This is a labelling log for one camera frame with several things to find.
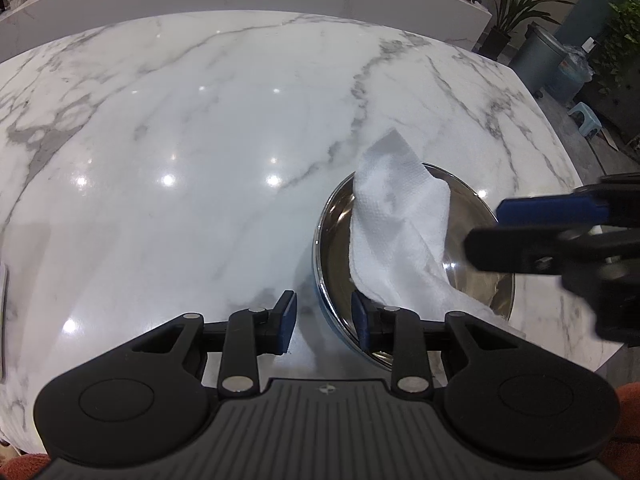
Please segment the stainless steel bowl blue outside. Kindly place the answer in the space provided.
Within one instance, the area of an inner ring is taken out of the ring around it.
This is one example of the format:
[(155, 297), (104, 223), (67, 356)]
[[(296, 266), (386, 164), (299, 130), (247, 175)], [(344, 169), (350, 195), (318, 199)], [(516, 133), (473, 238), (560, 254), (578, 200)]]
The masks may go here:
[[(507, 320), (514, 304), (514, 276), (477, 271), (466, 261), (463, 250), (463, 241), (472, 229), (496, 223), (494, 213), (477, 192), (450, 172), (430, 164), (425, 168), (433, 177), (445, 181), (450, 189), (448, 231), (442, 256), (442, 267), (450, 285)], [(341, 340), (360, 356), (388, 370), (392, 357), (386, 352), (361, 350), (352, 322), (352, 293), (356, 290), (349, 273), (349, 229), (355, 201), (353, 178), (348, 176), (337, 185), (320, 214), (312, 245), (314, 281), (324, 315)]]

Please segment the white paper towel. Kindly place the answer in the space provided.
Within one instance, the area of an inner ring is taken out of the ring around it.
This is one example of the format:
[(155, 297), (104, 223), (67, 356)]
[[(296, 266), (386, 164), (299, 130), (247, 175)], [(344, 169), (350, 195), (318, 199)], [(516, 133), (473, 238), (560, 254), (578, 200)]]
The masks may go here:
[(451, 286), (444, 268), (449, 185), (433, 177), (394, 129), (365, 151), (352, 179), (349, 273), (358, 292), (385, 307), (442, 322), (462, 311), (525, 338)]

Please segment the small blue plastic stool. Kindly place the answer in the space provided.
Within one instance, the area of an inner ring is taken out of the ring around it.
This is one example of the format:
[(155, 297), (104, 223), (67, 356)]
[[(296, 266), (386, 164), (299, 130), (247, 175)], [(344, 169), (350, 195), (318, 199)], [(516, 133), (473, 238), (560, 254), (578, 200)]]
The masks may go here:
[(600, 119), (584, 102), (574, 105), (567, 115), (576, 120), (579, 133), (587, 140), (596, 136), (602, 130)]

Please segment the blue bin with plastic bag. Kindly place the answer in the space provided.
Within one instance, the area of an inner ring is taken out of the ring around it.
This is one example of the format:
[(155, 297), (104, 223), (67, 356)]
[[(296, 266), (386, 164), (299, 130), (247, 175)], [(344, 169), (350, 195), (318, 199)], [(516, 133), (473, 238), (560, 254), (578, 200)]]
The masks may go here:
[(565, 50), (567, 56), (544, 84), (544, 90), (563, 105), (572, 102), (593, 76), (587, 53), (582, 48), (566, 46)]

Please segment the leafy green plant on shelf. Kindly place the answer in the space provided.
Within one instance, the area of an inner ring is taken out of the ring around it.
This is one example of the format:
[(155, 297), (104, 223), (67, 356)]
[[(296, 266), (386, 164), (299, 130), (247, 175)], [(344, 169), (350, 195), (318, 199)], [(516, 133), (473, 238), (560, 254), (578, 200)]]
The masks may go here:
[(591, 57), (599, 93), (606, 96), (623, 82), (639, 57), (639, 0), (606, 0), (608, 18)]

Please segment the grey metal trash can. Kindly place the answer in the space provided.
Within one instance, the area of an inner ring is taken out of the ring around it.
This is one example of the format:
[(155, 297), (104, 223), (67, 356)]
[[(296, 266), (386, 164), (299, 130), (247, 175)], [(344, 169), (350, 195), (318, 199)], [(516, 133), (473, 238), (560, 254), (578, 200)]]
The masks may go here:
[(530, 23), (524, 44), (515, 53), (509, 67), (534, 96), (567, 55), (567, 48), (551, 32), (536, 23)]

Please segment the potted plant black pot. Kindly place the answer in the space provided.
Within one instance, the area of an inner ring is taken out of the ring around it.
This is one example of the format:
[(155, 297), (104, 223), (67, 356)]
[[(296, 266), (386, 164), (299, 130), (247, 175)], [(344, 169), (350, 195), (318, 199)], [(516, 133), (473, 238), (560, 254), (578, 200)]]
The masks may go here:
[(511, 41), (512, 32), (521, 22), (538, 18), (547, 23), (560, 24), (550, 12), (540, 10), (543, 4), (557, 3), (563, 6), (574, 4), (570, 0), (494, 0), (494, 3), (495, 23), (477, 50), (479, 55), (493, 61), (498, 60), (499, 55)]

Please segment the white tablet device at edge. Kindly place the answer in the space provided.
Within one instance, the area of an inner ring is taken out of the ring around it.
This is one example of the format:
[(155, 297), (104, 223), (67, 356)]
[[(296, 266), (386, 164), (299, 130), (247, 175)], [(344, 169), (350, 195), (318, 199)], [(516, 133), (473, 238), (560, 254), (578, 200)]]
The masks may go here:
[(9, 269), (0, 262), (0, 380), (6, 372), (6, 292), (8, 291)]

